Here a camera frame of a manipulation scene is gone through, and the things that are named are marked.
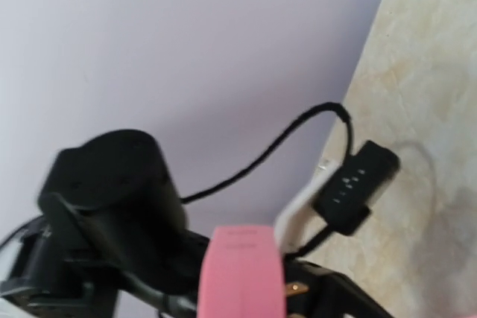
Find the pink plug charger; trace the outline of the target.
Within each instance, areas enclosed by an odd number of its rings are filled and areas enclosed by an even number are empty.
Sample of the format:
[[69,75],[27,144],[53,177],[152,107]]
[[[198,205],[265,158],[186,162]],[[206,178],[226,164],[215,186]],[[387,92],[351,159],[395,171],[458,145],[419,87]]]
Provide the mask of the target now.
[[286,316],[282,257],[272,227],[215,228],[200,271],[197,316]]

